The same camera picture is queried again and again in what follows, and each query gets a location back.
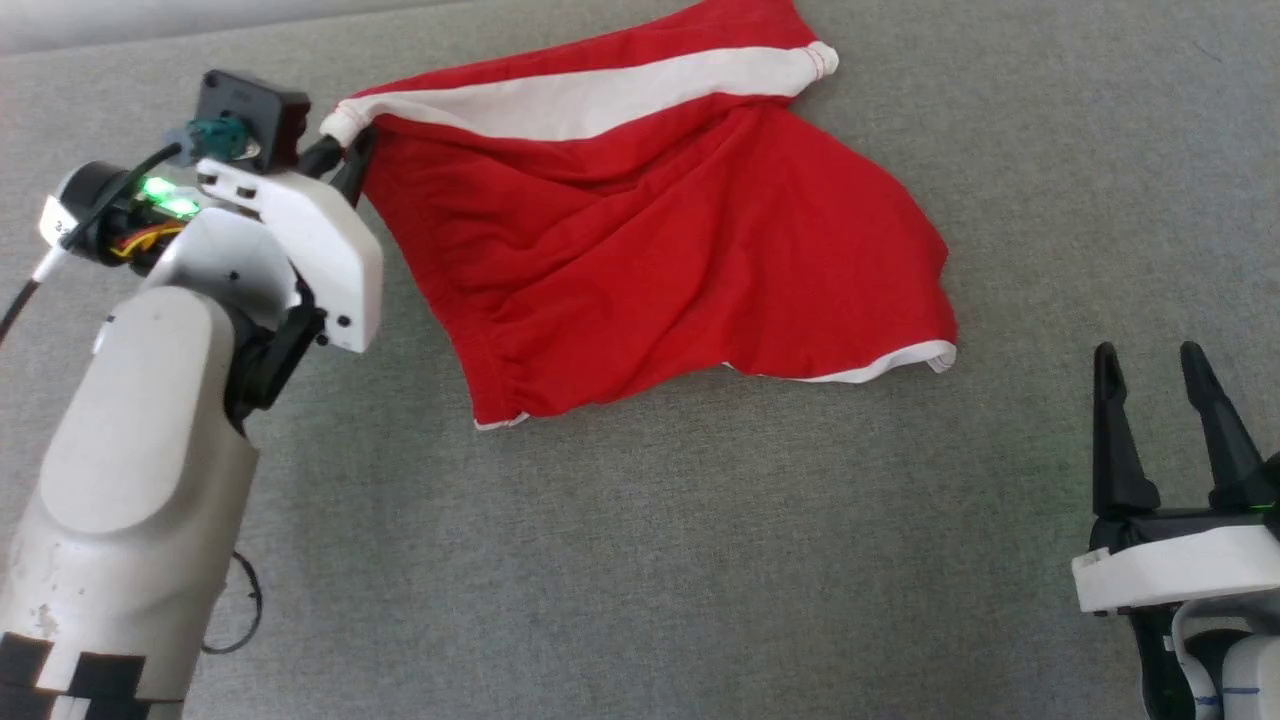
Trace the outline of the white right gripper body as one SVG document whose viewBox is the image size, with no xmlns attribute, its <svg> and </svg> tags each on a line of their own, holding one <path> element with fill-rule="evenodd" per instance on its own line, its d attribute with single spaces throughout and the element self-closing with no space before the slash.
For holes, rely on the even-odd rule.
<svg viewBox="0 0 1280 720">
<path fill-rule="evenodd" d="M 1071 561 L 1085 614 L 1222 598 L 1279 584 L 1277 509 L 1094 507 L 1088 550 Z"/>
</svg>

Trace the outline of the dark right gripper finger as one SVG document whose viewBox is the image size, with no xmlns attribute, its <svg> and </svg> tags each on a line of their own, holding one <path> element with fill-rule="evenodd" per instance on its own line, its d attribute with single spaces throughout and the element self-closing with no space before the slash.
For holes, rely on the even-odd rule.
<svg viewBox="0 0 1280 720">
<path fill-rule="evenodd" d="M 1100 519 L 1153 512 L 1161 505 L 1158 488 L 1142 466 L 1125 402 L 1116 348 L 1103 342 L 1094 350 L 1092 418 L 1092 509 Z"/>
<path fill-rule="evenodd" d="M 1197 342 L 1180 346 L 1187 397 L 1199 414 L 1213 488 L 1210 507 L 1219 511 L 1258 511 L 1277 502 L 1272 468 L 1258 451 L 1234 402 Z"/>
</svg>

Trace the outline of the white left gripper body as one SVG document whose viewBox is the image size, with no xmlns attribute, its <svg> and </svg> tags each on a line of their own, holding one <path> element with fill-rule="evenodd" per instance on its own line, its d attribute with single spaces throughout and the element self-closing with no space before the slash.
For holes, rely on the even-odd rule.
<svg viewBox="0 0 1280 720">
<path fill-rule="evenodd" d="M 364 354 L 381 322 L 384 252 L 349 201 L 328 183 L 284 170 L 256 176 L 211 158 L 202 191 L 253 213 L 326 311 L 332 345 Z"/>
</svg>

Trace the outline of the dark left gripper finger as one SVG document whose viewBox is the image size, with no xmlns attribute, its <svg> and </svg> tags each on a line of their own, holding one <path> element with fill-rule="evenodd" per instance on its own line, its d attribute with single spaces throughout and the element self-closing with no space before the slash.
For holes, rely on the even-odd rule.
<svg viewBox="0 0 1280 720">
<path fill-rule="evenodd" d="M 300 154 L 300 174 L 321 179 L 325 174 L 339 169 L 346 160 L 344 146 L 333 137 L 320 137 Z M 343 170 L 338 170 L 342 177 Z"/>
<path fill-rule="evenodd" d="M 376 141 L 376 129 L 362 129 L 344 150 L 342 167 L 334 174 L 334 188 L 352 208 L 358 206 L 362 196 Z"/>
</svg>

